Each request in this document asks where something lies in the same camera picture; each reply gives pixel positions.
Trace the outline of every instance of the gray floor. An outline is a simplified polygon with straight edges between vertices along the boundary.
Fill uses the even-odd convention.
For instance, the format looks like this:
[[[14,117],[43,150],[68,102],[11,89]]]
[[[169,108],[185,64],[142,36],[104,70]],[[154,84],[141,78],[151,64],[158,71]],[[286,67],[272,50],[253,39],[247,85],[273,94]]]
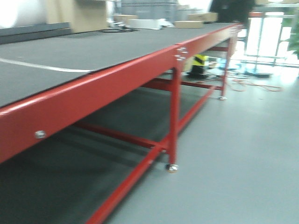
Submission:
[[[298,69],[274,70],[251,81],[282,92],[216,91],[180,135],[179,172],[161,155],[106,224],[298,224]],[[183,87],[181,115],[205,92]],[[169,99],[140,88],[85,119],[160,140]],[[147,151],[68,127],[1,164],[0,223],[85,223]]]
[[[224,102],[217,92],[180,135],[179,172],[165,172],[162,157],[106,224],[298,224],[297,75],[251,79],[282,92],[228,88]]]

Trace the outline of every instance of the green plant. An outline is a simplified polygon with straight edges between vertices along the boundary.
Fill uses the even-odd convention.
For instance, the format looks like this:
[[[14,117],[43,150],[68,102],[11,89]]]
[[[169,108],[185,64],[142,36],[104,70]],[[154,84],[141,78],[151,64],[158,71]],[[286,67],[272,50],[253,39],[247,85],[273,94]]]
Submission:
[[[292,15],[298,14],[299,9],[295,9],[293,13],[289,13]],[[284,27],[292,27],[291,29],[291,36],[287,40],[289,42],[288,50],[293,51],[294,54],[297,55],[297,58],[299,59],[299,19],[297,18],[297,21],[293,22],[292,19],[283,19],[282,26]]]

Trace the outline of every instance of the red metal beam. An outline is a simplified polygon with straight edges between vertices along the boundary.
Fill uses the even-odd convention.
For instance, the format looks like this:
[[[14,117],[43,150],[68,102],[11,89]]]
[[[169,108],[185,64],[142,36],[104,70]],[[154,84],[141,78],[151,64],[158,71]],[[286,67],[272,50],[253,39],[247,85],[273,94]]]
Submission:
[[[191,121],[193,116],[197,113],[197,111],[203,106],[203,104],[207,101],[209,96],[214,92],[216,86],[211,86],[210,90],[202,97],[199,101],[188,111],[188,113],[179,121],[179,131],[187,125],[188,122]]]
[[[142,147],[146,147],[146,148],[151,148],[153,146],[160,146],[163,148],[163,146],[161,146],[159,142],[141,138],[141,137],[137,137],[137,136],[133,136],[131,134],[119,132],[116,130],[111,130],[111,129],[108,129],[105,127],[101,127],[99,125],[89,124],[89,123],[85,123],[83,121],[76,122],[73,125],[76,127],[86,129],[88,131],[96,132],[96,133],[103,134],[103,135],[106,135],[106,136],[109,136],[109,137],[112,137],[115,139],[130,142],[130,143],[138,145],[138,146],[142,146]]]
[[[171,69],[176,48],[171,46],[0,108],[0,163],[40,142],[36,131],[43,130],[49,137]]]
[[[156,90],[164,90],[171,91],[170,82],[165,82],[167,79],[159,79],[155,78],[148,83],[144,84],[142,87],[156,89]]]
[[[154,147],[148,155],[137,165],[131,174],[120,184],[120,186],[110,195],[102,206],[92,215],[86,224],[101,224],[109,216],[117,204],[125,197],[142,174],[154,162],[161,152],[159,146]]]

